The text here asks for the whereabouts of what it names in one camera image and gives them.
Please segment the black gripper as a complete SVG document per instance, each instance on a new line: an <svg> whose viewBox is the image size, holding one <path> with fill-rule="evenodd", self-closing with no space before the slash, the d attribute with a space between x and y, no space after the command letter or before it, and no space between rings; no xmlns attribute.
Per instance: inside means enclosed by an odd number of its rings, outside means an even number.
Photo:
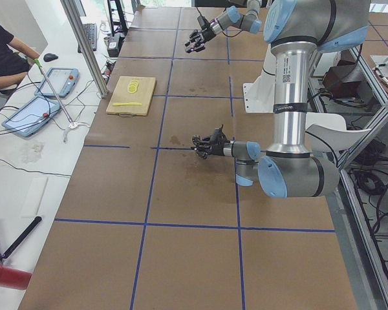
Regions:
<svg viewBox="0 0 388 310"><path fill-rule="evenodd" d="M216 139L211 141L211 136L201 137L200 135L194 135L191 138L194 145L210 145L210 152L206 150L195 149L195 153L202 159L207 159L208 156L216 155L223 156L224 155L224 145L226 143L225 139Z"/></svg>
<svg viewBox="0 0 388 310"><path fill-rule="evenodd" d="M206 48L204 41L210 41L214 37L215 33L212 28L204 30L195 29L189 35L188 40L184 43L186 46L186 53L201 52Z"/></svg>

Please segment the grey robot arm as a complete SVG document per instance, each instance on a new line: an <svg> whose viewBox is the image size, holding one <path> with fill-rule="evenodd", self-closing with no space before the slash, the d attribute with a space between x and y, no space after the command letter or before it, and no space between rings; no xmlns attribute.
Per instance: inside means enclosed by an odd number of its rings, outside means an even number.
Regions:
<svg viewBox="0 0 388 310"><path fill-rule="evenodd" d="M230 1L232 6L225 10L215 19L208 21L197 8L199 16L197 21L200 30L194 30L189 39L184 43L186 53L200 52L205 44L218 34L233 26L240 31L256 34L261 28L262 21L259 19L260 8L270 6L272 1Z"/></svg>
<svg viewBox="0 0 388 310"><path fill-rule="evenodd" d="M205 138L193 136L193 150L202 157L230 156L237 164L236 182L251 186L258 181L271 197L316 197L338 185L337 166L310 154L305 147L309 59L314 51L337 52L363 43L368 31L368 1L275 1L266 19L258 17L260 1L248 1L240 14L231 6L208 21L199 16L186 52L199 52L206 42L228 27L255 33L275 57L274 141L265 154L251 141L231 141L221 128Z"/></svg>

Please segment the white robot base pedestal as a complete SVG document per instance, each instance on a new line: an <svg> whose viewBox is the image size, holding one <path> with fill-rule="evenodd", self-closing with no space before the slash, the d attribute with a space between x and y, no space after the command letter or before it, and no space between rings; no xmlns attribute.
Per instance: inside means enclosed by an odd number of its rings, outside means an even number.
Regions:
<svg viewBox="0 0 388 310"><path fill-rule="evenodd" d="M274 107L275 56L268 45L261 75L253 83L243 84L246 113L272 113Z"/></svg>

